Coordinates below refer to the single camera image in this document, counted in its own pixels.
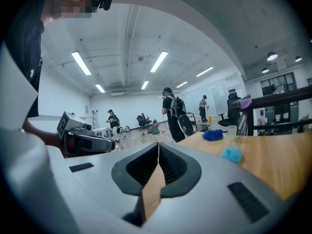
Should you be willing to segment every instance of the floor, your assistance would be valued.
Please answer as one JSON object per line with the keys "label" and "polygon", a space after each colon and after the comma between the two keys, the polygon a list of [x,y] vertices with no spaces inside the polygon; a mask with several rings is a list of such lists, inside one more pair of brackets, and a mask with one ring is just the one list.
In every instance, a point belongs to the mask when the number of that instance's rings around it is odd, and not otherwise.
{"label": "floor", "polygon": [[[209,123],[210,127],[208,130],[215,130],[215,129],[221,129],[226,130],[225,127],[222,127],[218,124],[218,121],[221,120],[218,118],[213,118],[212,122]],[[200,118],[196,118],[196,123],[201,124]],[[153,135],[148,134],[147,129],[144,129],[143,131],[140,131],[139,129],[133,129],[125,134],[120,134],[120,143],[116,144],[116,148],[114,152],[123,150],[128,147],[137,146],[143,143],[152,143],[152,142],[169,142],[169,143],[175,143],[175,141],[171,138],[171,134],[169,131],[168,122],[159,123],[159,134]]]}

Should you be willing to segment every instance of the man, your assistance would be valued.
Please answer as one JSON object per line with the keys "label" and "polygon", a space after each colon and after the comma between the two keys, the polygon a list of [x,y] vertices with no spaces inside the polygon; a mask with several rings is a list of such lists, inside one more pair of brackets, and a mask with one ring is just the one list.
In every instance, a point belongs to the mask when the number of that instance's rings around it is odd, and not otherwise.
{"label": "man", "polygon": [[207,96],[203,96],[203,98],[199,101],[199,115],[201,117],[202,122],[206,122],[206,108],[208,109],[209,106],[206,102]]}
{"label": "man", "polygon": [[[100,0],[28,0],[12,21],[5,37],[10,54],[34,89],[39,92],[42,66],[41,34],[53,20],[75,18],[80,13],[94,12]],[[37,117],[38,98],[32,105],[27,118]],[[56,146],[63,152],[57,134],[42,131],[25,120],[23,129],[40,137],[46,145]],[[70,141],[68,150],[74,147]]]}
{"label": "man", "polygon": [[108,117],[108,122],[111,124],[111,129],[113,130],[113,135],[116,139],[115,141],[118,143],[119,142],[119,138],[118,138],[119,119],[114,114],[112,109],[110,109],[108,113],[110,114],[110,116]]}
{"label": "man", "polygon": [[172,138],[175,140],[176,143],[180,142],[181,140],[185,139],[184,133],[179,127],[179,124],[177,122],[177,117],[171,115],[171,102],[172,99],[168,96],[175,97],[171,88],[164,88],[163,90],[163,96],[165,96],[165,99],[162,102],[162,114],[167,114],[168,118],[168,125],[169,130],[171,133]]}

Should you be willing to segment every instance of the jeans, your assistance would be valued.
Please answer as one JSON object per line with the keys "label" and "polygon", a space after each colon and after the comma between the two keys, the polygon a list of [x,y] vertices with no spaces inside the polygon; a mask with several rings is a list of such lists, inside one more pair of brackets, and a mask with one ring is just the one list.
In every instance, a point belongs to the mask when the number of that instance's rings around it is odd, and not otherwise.
{"label": "jeans", "polygon": [[199,110],[199,115],[200,115],[200,117],[201,117],[201,121],[206,121],[206,110],[205,110],[205,108],[201,108],[200,110]]}

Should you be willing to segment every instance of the white cup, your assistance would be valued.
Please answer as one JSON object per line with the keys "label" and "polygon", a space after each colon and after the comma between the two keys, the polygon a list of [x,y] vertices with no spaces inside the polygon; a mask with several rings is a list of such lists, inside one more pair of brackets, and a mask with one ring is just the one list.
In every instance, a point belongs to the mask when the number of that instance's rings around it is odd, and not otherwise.
{"label": "white cup", "polygon": [[230,140],[235,140],[237,134],[237,126],[231,125],[227,127]]}

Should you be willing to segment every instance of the fluorescent ceiling light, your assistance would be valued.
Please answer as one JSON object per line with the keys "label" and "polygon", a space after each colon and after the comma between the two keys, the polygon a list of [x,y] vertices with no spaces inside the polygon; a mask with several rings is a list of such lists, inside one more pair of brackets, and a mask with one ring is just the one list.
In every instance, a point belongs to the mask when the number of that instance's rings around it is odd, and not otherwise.
{"label": "fluorescent ceiling light", "polygon": [[101,93],[105,93],[104,89],[101,87],[100,84],[96,84],[96,87],[101,91]]}
{"label": "fluorescent ceiling light", "polygon": [[209,70],[212,70],[213,68],[214,68],[214,67],[211,67],[211,68],[209,68],[209,69],[206,69],[205,71],[203,71],[203,72],[201,72],[200,74],[198,74],[196,77],[201,76],[202,74],[208,72]]}
{"label": "fluorescent ceiling light", "polygon": [[165,57],[168,55],[168,52],[161,52],[160,56],[158,57],[157,61],[155,62],[154,66],[151,69],[151,72],[155,72],[156,69],[159,67],[161,62],[165,59]]}
{"label": "fluorescent ceiling light", "polygon": [[302,60],[302,58],[301,58],[300,56],[296,56],[295,62],[299,62],[299,61],[301,61],[301,60]]}
{"label": "fluorescent ceiling light", "polygon": [[82,71],[87,75],[91,75],[89,69],[87,68],[86,64],[84,64],[80,54],[78,52],[73,52],[72,53],[73,58],[76,60]]}
{"label": "fluorescent ceiling light", "polygon": [[274,53],[274,52],[272,52],[272,51],[270,51],[270,52],[268,53],[268,58],[267,58],[267,60],[274,60],[275,58],[277,58],[277,54]]}
{"label": "fluorescent ceiling light", "polygon": [[143,83],[143,86],[142,86],[141,89],[145,89],[145,87],[147,86],[147,84],[148,84],[148,81],[145,81],[145,82]]}
{"label": "fluorescent ceiling light", "polygon": [[186,83],[187,83],[187,81],[185,81],[185,82],[183,82],[182,84],[178,85],[176,88],[179,88],[179,87],[183,86],[183,85],[186,84]]}

